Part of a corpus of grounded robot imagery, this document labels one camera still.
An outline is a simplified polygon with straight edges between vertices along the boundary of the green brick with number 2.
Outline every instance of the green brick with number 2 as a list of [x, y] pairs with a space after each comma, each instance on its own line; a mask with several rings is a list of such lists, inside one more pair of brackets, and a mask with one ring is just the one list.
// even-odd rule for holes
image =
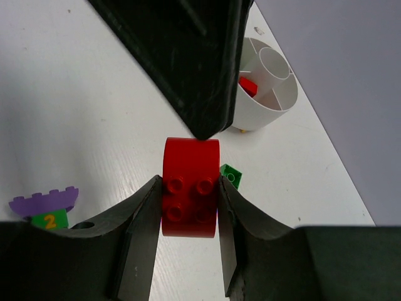
[[65, 209], [47, 212], [32, 217], [32, 224], [47, 230], [67, 228], [68, 219]]

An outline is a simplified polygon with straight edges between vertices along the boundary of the red lego duplo brick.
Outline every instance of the red lego duplo brick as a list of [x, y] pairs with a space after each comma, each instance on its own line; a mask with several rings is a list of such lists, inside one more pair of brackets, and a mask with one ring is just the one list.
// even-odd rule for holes
[[247, 78], [240, 77], [238, 81], [239, 85], [244, 89], [244, 91], [250, 96], [253, 97], [258, 92], [258, 85], [254, 82], [248, 80]]
[[214, 237], [219, 166], [218, 140], [167, 139], [163, 159], [163, 235]]

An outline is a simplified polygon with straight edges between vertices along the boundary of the gray wall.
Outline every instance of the gray wall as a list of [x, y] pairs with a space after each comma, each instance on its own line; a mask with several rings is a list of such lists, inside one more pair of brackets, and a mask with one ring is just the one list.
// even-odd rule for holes
[[256, 2], [373, 220], [401, 224], [401, 1]]

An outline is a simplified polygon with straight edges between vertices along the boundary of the lego stud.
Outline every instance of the lego stud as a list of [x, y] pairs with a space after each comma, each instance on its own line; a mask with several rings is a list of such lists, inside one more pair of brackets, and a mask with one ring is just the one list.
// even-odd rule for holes
[[228, 181], [230, 181], [230, 182], [234, 182], [234, 180], [236, 179], [236, 177], [233, 174], [227, 174], [227, 178], [228, 178]]
[[195, 218], [200, 223], [207, 223], [212, 218], [212, 210], [208, 207], [201, 207], [196, 211]]
[[213, 181], [211, 178], [207, 177], [205, 179], [201, 179], [197, 184], [196, 184], [196, 190], [199, 194], [203, 196], [207, 196], [213, 191]]
[[182, 177], [172, 177], [167, 182], [167, 190], [172, 194], [179, 193], [183, 187], [184, 180]]
[[167, 218], [171, 221], [180, 221], [182, 218], [182, 210], [179, 204], [170, 206], [167, 210]]

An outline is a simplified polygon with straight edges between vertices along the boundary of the yellow number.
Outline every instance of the yellow number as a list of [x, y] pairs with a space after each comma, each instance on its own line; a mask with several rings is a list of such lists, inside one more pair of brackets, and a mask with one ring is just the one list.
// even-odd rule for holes
[[46, 225], [46, 229], [53, 229], [57, 227], [57, 224], [55, 223], [55, 216], [52, 214], [46, 215], [44, 217], [45, 221], [48, 221], [48, 224]]

